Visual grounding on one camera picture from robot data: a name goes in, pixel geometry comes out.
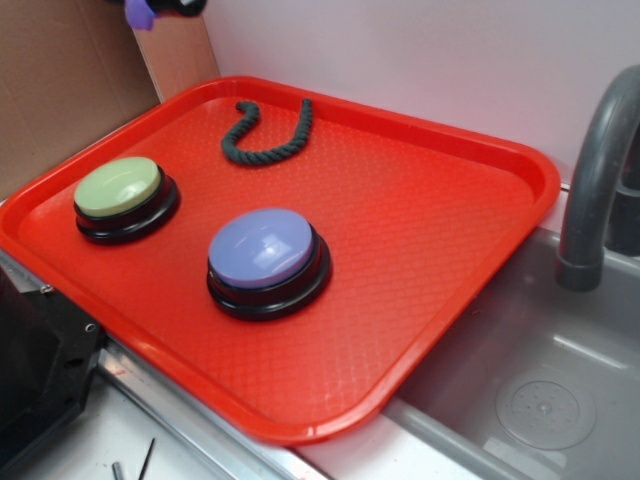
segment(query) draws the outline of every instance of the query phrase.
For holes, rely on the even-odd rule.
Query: cardboard box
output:
[[[201,19],[163,18],[139,47],[106,1],[3,2],[2,13],[0,200],[159,98],[217,76]]]

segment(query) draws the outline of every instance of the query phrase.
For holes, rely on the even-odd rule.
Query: rope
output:
[[[244,137],[260,119],[260,108],[253,102],[238,102],[236,108],[244,113],[244,117],[227,132],[221,143],[222,151],[232,162],[252,167],[271,165],[295,155],[302,150],[309,140],[313,111],[311,110],[311,100],[308,98],[302,100],[300,120],[296,126],[293,138],[284,145],[261,152],[240,150],[236,147],[238,141]]]

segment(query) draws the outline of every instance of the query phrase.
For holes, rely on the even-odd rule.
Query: sink basin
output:
[[[385,413],[482,477],[637,479],[640,263],[607,253],[601,286],[572,293],[557,245],[536,230]]]

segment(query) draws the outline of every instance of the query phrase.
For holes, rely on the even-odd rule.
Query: red tray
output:
[[[285,143],[301,99],[306,148],[265,168],[220,141],[258,102],[240,148]],[[121,157],[154,159],[182,204],[152,235],[97,246],[73,191]],[[522,145],[250,78],[194,87],[74,156],[0,209],[0,247],[245,432],[278,444],[328,438],[378,412],[553,204],[552,163]],[[299,212],[327,241],[331,282],[289,317],[221,313],[206,285],[213,235],[262,207]]]

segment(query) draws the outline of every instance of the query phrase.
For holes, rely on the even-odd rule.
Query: button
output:
[[[177,211],[180,192],[153,160],[114,160],[87,175],[74,192],[76,226],[89,241],[111,245],[137,240]]]
[[[76,188],[74,201],[85,215],[107,217],[147,200],[161,182],[153,160],[129,157],[96,168]]]
[[[207,286],[226,313],[269,320],[317,298],[331,270],[329,247],[304,217],[267,208],[218,231],[209,247]]]
[[[290,210],[268,208],[225,225],[209,248],[222,281],[239,288],[264,288],[291,277],[309,260],[309,223]]]

